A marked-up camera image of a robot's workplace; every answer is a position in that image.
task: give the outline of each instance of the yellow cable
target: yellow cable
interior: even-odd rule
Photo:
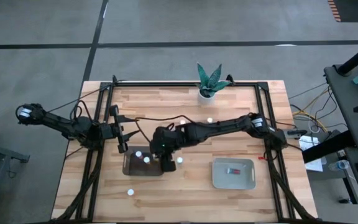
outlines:
[[[302,112],[305,112],[305,110],[310,106],[312,105],[316,100],[318,100],[318,98],[320,98],[320,96],[323,96],[325,93],[328,92],[328,88],[324,89],[316,98],[314,98],[305,108],[303,108],[301,111]],[[301,111],[297,111],[297,112],[294,112],[292,113],[292,115],[296,115],[298,114],[299,112]]]
[[[308,114],[308,113],[306,113],[306,112],[304,112],[304,111],[297,111],[297,112],[299,112],[299,113],[297,113],[297,114],[304,114],[304,115],[309,116],[310,118],[313,118],[314,120],[317,121],[317,123],[318,123],[318,124],[320,125],[320,127],[324,130],[324,132],[328,132],[327,128],[322,124],[322,122],[320,122],[319,120],[317,120],[313,115],[310,115],[310,114]]]

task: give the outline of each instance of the concrete floor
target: concrete floor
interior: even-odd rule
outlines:
[[[91,43],[101,4],[0,0],[0,44]],[[99,42],[256,40],[358,40],[358,24],[335,22],[325,0],[120,0],[109,2]],[[324,67],[357,51],[358,45],[98,49],[89,79],[110,80],[115,74],[127,80],[196,80],[196,62],[211,72],[222,63],[223,73],[235,80],[285,80],[292,96],[323,83]],[[31,155],[28,164],[12,162],[18,175],[3,185],[0,223],[50,218],[67,141],[45,127],[18,125],[14,110],[33,102],[54,108],[76,98],[89,52],[0,50],[0,145]],[[320,91],[291,103],[305,106]],[[57,113],[67,116],[70,109]],[[322,122],[343,122],[341,112]],[[341,181],[310,182],[320,218],[358,223],[358,205],[336,202],[346,197]]]

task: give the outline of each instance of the silver tray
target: silver tray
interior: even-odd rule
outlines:
[[[240,174],[228,174],[227,168],[238,169]],[[212,164],[212,183],[217,189],[255,189],[254,162],[250,159],[216,158]]]

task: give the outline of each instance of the wooden table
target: wooden table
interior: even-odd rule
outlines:
[[[97,90],[99,84],[100,82],[85,82],[82,95]],[[276,120],[293,123],[284,82],[268,81],[268,84]],[[83,98],[91,114],[94,114],[97,97],[98,92]],[[258,112],[255,91],[251,87],[225,88],[217,93],[215,100],[212,106],[199,106],[196,87],[115,87],[112,105],[117,104],[120,114],[130,118],[169,118],[185,114],[195,121],[203,122],[209,117],[217,121]],[[180,120],[142,120],[139,124],[151,139],[157,126],[167,126],[171,122],[178,124]],[[278,127],[291,128],[281,124]],[[124,129],[125,133],[129,133],[137,128],[134,123],[126,123]],[[128,145],[148,146],[140,133],[131,137]],[[72,141],[67,153],[78,148],[79,144]],[[216,136],[198,146],[177,151],[174,157],[181,156],[184,162],[175,172],[167,172],[159,177],[135,177],[122,173],[123,155],[118,153],[117,140],[108,140],[104,147],[94,222],[277,221],[267,162],[258,159],[264,151],[263,141],[251,138],[247,133]],[[283,156],[291,190],[307,211],[317,217],[302,153],[288,147],[283,150]],[[211,164],[217,157],[252,159],[256,188],[215,189],[211,180]],[[85,158],[86,150],[82,150],[65,161],[52,218],[62,214],[78,193]],[[128,189],[134,189],[135,194],[128,196]],[[280,198],[285,217],[288,217],[281,189]],[[89,198],[85,200],[84,211],[88,210],[87,199]]]

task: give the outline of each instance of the green succulent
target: green succulent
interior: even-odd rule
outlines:
[[[221,78],[222,64],[212,73],[210,77],[207,76],[204,68],[197,63],[198,75],[200,76],[200,84],[196,84],[200,89],[200,93],[203,97],[210,98],[215,95],[219,90],[222,90],[231,82],[229,81],[219,81]]]

